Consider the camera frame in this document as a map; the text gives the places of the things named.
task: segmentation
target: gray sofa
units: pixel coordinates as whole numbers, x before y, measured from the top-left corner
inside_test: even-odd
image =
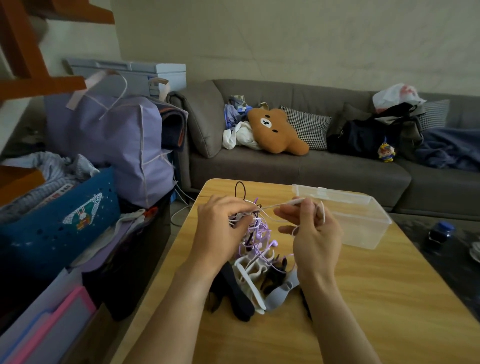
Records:
[[[311,150],[305,156],[270,154],[243,146],[222,148],[224,104],[245,95],[249,105],[267,102],[318,115],[335,116],[345,102],[373,111],[371,91],[247,80],[191,84],[168,101],[187,110],[188,138],[178,153],[180,182],[197,192],[211,178],[303,184],[369,194],[385,208],[404,214],[480,221],[480,173],[437,170],[406,159],[394,163]],[[428,101],[449,99],[447,126],[480,128],[480,97],[427,94]]]

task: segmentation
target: wooden table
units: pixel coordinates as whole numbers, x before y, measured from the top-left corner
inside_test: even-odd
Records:
[[[195,205],[212,194],[233,195],[236,181],[209,180]],[[264,206],[288,201],[291,186],[244,182],[247,199]],[[189,213],[158,275],[143,300],[112,364],[120,364],[163,298],[177,267],[185,260],[197,223]],[[292,252],[292,237],[276,231],[278,253]],[[480,326],[393,223],[375,250],[344,245],[336,268],[343,297],[384,364],[480,363]],[[298,290],[284,304],[250,322],[239,321],[224,299],[204,311],[194,363],[321,363],[320,350]]]

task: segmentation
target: black and white checkered pillow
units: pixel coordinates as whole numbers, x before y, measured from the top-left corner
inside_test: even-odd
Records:
[[[425,113],[418,116],[420,131],[445,127],[450,100],[432,101],[423,104]]]
[[[332,118],[309,114],[307,112],[297,111],[280,106],[280,109],[287,114],[287,120],[293,129],[297,132],[299,139],[308,144],[313,150],[326,150],[326,133]]]

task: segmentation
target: black bag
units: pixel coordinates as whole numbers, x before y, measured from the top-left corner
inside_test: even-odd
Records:
[[[348,121],[340,134],[327,138],[327,149],[332,153],[349,156],[378,159],[378,148],[387,142],[394,148],[400,144],[403,123],[411,120],[412,105],[404,102],[395,105],[367,120]],[[397,117],[391,124],[385,124],[376,118]]]

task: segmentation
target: lavender fabric bag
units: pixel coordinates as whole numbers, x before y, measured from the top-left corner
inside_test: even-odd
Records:
[[[82,154],[95,165],[111,164],[120,197],[149,208],[173,187],[170,151],[162,149],[162,118],[145,97],[98,95],[90,89],[113,70],[85,80],[86,90],[45,96],[47,149],[62,156]]]

